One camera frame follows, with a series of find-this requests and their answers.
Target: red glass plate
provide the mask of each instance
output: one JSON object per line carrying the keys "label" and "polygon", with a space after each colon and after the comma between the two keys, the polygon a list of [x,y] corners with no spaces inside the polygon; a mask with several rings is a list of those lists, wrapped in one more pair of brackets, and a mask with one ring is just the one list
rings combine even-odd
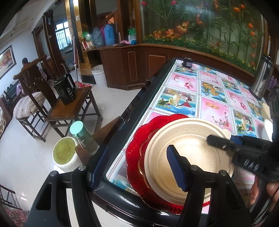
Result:
{"label": "red glass plate", "polygon": [[174,214],[181,214],[183,206],[165,201],[151,189],[145,178],[144,154],[149,141],[160,128],[181,118],[188,118],[188,116],[173,114],[153,118],[148,124],[141,126],[135,132],[133,140],[126,149],[127,177],[131,186],[148,206]]}

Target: table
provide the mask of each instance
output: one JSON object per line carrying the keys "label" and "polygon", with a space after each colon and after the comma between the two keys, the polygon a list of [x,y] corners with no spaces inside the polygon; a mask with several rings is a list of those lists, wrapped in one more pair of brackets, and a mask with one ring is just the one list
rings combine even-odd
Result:
{"label": "table", "polygon": [[[206,66],[193,64],[192,69],[188,70],[181,63],[179,59],[167,62],[157,76],[151,79],[150,86],[139,92],[135,98],[138,100],[137,105],[134,106],[133,100],[124,112],[124,121],[119,130],[121,133],[116,132],[110,141],[110,144],[116,143],[112,164],[107,168],[103,184],[91,196],[98,205],[122,219],[129,219],[127,214],[133,216],[130,217],[130,223],[137,226],[144,226],[141,218],[145,223],[167,226],[175,226],[178,220],[178,216],[148,207],[128,182],[125,151],[140,126],[159,115],[181,113],[209,120],[220,128],[228,129],[232,135],[260,138],[264,127],[261,109],[265,101],[257,101],[248,91],[248,85]],[[174,95],[184,97],[176,100],[179,107],[170,105]],[[254,176],[235,168],[232,178],[243,198],[247,197]],[[208,208],[203,208],[204,216]]]}

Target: glass tabletop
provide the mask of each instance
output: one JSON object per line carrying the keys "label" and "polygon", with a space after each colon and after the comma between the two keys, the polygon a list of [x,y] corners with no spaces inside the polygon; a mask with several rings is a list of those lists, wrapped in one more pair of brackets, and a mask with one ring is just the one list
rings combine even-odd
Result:
{"label": "glass tabletop", "polygon": [[[118,187],[138,195],[127,179],[125,151],[136,130],[159,115],[185,114],[208,120],[232,135],[261,138],[264,119],[262,103],[249,92],[249,87],[208,67],[193,64],[191,69],[182,67],[176,60],[154,98],[143,112],[127,142],[108,169],[106,178]],[[232,177],[245,200],[254,182],[254,175],[236,167]],[[202,213],[208,213],[209,206]]]}

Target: fish tank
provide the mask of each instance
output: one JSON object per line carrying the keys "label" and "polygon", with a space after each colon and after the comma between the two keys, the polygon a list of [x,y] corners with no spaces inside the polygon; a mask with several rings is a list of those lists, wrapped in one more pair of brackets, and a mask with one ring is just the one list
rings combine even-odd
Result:
{"label": "fish tank", "polygon": [[264,18],[247,0],[140,0],[143,43],[188,48],[254,74]]}

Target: striped cushion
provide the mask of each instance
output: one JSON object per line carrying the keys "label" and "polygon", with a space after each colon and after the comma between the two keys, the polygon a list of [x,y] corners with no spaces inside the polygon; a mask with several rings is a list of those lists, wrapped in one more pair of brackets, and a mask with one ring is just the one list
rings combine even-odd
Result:
{"label": "striped cushion", "polygon": [[[41,92],[35,92],[32,94],[37,103],[40,106],[43,106],[45,101],[45,96]],[[29,96],[23,97],[19,102],[16,104],[14,108],[14,117],[16,119],[29,117],[32,114],[36,113],[38,111],[38,108],[35,106],[33,101],[30,99]]]}

